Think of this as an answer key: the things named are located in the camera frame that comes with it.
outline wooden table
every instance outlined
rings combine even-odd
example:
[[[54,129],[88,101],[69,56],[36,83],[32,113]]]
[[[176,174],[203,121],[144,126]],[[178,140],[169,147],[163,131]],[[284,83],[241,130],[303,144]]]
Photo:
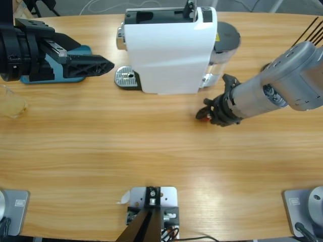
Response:
[[[123,15],[43,19],[113,61]],[[219,13],[242,44],[226,72],[246,81],[288,49],[314,16]],[[22,234],[115,240],[125,229],[121,196],[134,186],[178,189],[181,237],[290,236],[282,191],[323,184],[323,108],[287,107],[221,128],[195,120],[204,98],[153,95],[114,84],[116,68],[76,84],[8,86],[30,105],[0,118],[0,187],[31,193]]]

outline clear glass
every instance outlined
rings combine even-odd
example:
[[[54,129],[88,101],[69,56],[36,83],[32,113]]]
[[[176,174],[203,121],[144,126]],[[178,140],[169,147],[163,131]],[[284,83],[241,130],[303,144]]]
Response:
[[[6,85],[0,84],[0,114],[17,118],[27,109],[28,104],[18,94],[10,90]]]

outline sticker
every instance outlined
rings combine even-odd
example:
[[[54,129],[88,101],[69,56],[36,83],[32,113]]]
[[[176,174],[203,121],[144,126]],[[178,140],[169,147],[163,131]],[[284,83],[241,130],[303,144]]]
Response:
[[[220,42],[220,36],[219,36],[219,33],[217,33],[216,42]]]
[[[15,207],[25,207],[26,200],[16,200]]]
[[[301,203],[299,202],[299,198],[290,198],[289,203],[290,205],[301,205]]]

